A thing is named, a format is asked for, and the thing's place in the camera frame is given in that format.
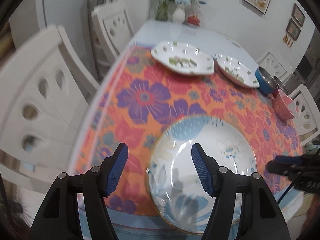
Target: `tablecloth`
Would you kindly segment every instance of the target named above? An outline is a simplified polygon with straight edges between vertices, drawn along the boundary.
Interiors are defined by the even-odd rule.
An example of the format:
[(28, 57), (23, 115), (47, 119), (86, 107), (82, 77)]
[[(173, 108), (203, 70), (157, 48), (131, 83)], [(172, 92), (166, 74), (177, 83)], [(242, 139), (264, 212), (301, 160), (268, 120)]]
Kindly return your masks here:
[(146, 170), (156, 139), (176, 120), (209, 114), (243, 133), (254, 151), (258, 172), (273, 194), (288, 185), (265, 164), (276, 155), (296, 156), (302, 148), (292, 121), (282, 122), (270, 98), (241, 88), (215, 68), (212, 76), (184, 77), (156, 62), (150, 48), (132, 46), (103, 88), (99, 105), (75, 156), (74, 174), (84, 173), (112, 155), (120, 142), (129, 157), (107, 207), (137, 215), (159, 216), (146, 189)]

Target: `white chair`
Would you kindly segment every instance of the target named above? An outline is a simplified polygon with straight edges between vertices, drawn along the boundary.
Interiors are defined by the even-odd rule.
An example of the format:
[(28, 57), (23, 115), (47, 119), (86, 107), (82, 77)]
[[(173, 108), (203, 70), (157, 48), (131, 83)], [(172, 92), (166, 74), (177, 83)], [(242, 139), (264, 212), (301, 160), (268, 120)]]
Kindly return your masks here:
[(125, 3), (97, 6), (92, 12), (92, 22), (101, 47), (113, 64), (134, 35)]
[(258, 65), (267, 70), (272, 76), (279, 78), (283, 83), (285, 83), (293, 73), (291, 66), (278, 52), (272, 49), (258, 60)]
[[(14, 158), (67, 170), (88, 103), (73, 75), (91, 95), (99, 87), (73, 50), (62, 26), (26, 41), (0, 71), (0, 149)], [(0, 164), (4, 179), (46, 193), (51, 183)]]
[(320, 134), (320, 112), (306, 86), (300, 85), (290, 95), (300, 110), (300, 116), (293, 119), (297, 134), (304, 135), (318, 129), (314, 134), (301, 142), (306, 145)]

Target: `plate rim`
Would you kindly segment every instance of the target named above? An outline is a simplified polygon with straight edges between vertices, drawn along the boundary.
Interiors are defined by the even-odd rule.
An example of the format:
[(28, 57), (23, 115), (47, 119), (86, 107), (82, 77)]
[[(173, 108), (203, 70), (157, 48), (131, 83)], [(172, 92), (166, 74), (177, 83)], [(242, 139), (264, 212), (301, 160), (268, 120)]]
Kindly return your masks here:
[(171, 67), (170, 65), (168, 65), (166, 62), (164, 62), (163, 60), (159, 59), (158, 57), (156, 57), (154, 54), (154, 48), (157, 47), (159, 44), (161, 44), (162, 42), (180, 42), (180, 43), (183, 43), (183, 44), (189, 44), (195, 48), (197, 48), (195, 45), (191, 44), (191, 43), (186, 43), (186, 42), (183, 42), (183, 41), (160, 41), (158, 42), (155, 46), (153, 46), (151, 49), (150, 49), (150, 53), (151, 53), (151, 56), (158, 62), (160, 62), (162, 65), (164, 65), (166, 68), (168, 68), (169, 70), (175, 72), (175, 73), (178, 73), (180, 75), (187, 75), (187, 76), (211, 76), (214, 74), (214, 59), (213, 57), (206, 53), (205, 51), (203, 51), (205, 54), (207, 54), (211, 59), (212, 59), (212, 71), (211, 72), (194, 72), (194, 71), (189, 71), (189, 72), (180, 72), (180, 71), (177, 71), (177, 69)]
[[(217, 65), (219, 66), (219, 68), (223, 71), (223, 73), (227, 73), (225, 70), (224, 70), (224, 68), (219, 64), (219, 62), (218, 62), (218, 59), (217, 59), (217, 55), (225, 55), (225, 54), (222, 54), (222, 53), (216, 53), (216, 60), (217, 60)], [(250, 68), (248, 68), (245, 64), (243, 64), (242, 63), (242, 65), (244, 66), (244, 67), (246, 67), (247, 69), (248, 69), (248, 71), (251, 71), (252, 73), (253, 73), (253, 71), (250, 69)], [(249, 86), (249, 85), (247, 85), (247, 84), (244, 84), (244, 83), (242, 83), (242, 84), (244, 84), (245, 85), (245, 88), (254, 88), (254, 89), (256, 89), (256, 88), (259, 88), (260, 87), (260, 83), (259, 83), (259, 80), (257, 79), (257, 77), (256, 77), (256, 80), (257, 80), (257, 82), (258, 82), (258, 86), (257, 85), (255, 85), (255, 86)]]
[[(184, 232), (184, 233), (187, 233), (187, 234), (192, 234), (192, 235), (203, 235), (203, 233), (194, 233), (194, 232), (190, 232), (190, 231), (185, 231), (181, 228), (178, 228), (177, 226), (171, 224), (163, 215), (162, 213), (159, 211), (159, 209), (157, 208), (156, 206), (156, 203), (154, 202), (153, 200), (153, 197), (151, 195), (151, 190), (150, 190), (150, 184), (149, 184), (149, 167), (150, 167), (150, 164), (151, 164), (151, 159), (152, 159), (152, 156), (153, 156), (153, 153), (155, 151), (155, 148), (156, 148), (156, 145), (159, 143), (160, 139), (165, 135), (165, 133), (174, 125), (177, 125), (178, 123), (181, 123), (183, 122), (184, 120), (186, 119), (189, 119), (189, 118), (193, 118), (195, 116), (208, 116), (208, 117), (217, 117), (218, 119), (220, 120), (223, 120), (224, 122), (227, 122), (228, 124), (230, 124), (232, 127), (234, 127), (236, 130), (239, 131), (238, 128), (236, 128), (233, 124), (231, 124), (230, 122), (226, 121), (225, 119), (222, 119), (216, 115), (210, 115), (210, 114), (190, 114), (190, 115), (187, 115), (187, 116), (184, 116), (174, 122), (172, 122), (166, 129), (164, 129), (161, 133), (161, 135), (155, 140), (154, 144), (152, 145), (152, 148), (150, 149), (150, 156), (149, 156), (149, 159), (148, 159), (148, 162), (147, 162), (147, 169), (146, 169), (146, 173), (145, 173), (145, 186), (146, 186), (146, 191), (148, 193), (148, 195), (150, 196), (151, 200), (152, 200), (152, 204), (154, 206), (154, 208), (156, 209), (156, 212), (159, 214), (159, 216), (164, 220), (165, 223), (167, 223), (168, 225), (170, 225), (171, 227), (181, 231), (181, 232)], [(257, 167), (257, 158), (256, 158), (256, 155), (255, 155), (255, 152), (254, 150), (252, 149), (252, 146), (251, 144), (248, 142), (247, 138), (244, 136), (244, 134), (239, 131), (239, 133), (241, 133), (244, 137), (244, 139), (246, 140), (246, 142), (248, 143), (249, 147), (251, 148), (252, 150), (252, 153), (253, 153), (253, 157), (254, 157), (254, 160), (255, 160), (255, 170), (256, 172), (258, 172), (258, 167)], [(237, 218), (235, 221), (233, 221), (231, 223), (231, 225), (234, 225), (236, 224), (238, 221), (240, 220), (240, 217)]]

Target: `white plate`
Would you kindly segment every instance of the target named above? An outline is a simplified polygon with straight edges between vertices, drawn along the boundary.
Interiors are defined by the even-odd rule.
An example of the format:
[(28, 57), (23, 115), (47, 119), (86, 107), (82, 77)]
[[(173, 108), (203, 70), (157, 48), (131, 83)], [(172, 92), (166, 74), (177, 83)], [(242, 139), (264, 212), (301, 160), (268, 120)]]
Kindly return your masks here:
[[(200, 143), (208, 156), (234, 173), (251, 175), (257, 168), (243, 134), (217, 117), (188, 116), (162, 134), (148, 168), (151, 197), (170, 224), (191, 233), (203, 233), (215, 198), (202, 188), (191, 158), (194, 143)], [(240, 217), (240, 210), (241, 196), (237, 194), (233, 222)]]
[(183, 75), (212, 75), (213, 58), (200, 48), (179, 41), (161, 41), (151, 49), (154, 59)]
[(243, 65), (239, 60), (219, 53), (216, 54), (216, 58), (222, 72), (233, 83), (245, 88), (258, 88), (260, 86), (254, 71)]

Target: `red bowl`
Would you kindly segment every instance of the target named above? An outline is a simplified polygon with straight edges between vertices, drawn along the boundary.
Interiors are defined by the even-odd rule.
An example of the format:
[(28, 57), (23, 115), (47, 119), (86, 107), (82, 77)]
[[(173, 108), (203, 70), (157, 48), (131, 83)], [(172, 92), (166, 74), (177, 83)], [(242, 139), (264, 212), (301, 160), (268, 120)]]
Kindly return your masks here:
[(272, 101), (272, 106), (282, 121), (297, 118), (300, 115), (297, 105), (281, 89), (278, 90), (276, 99)]

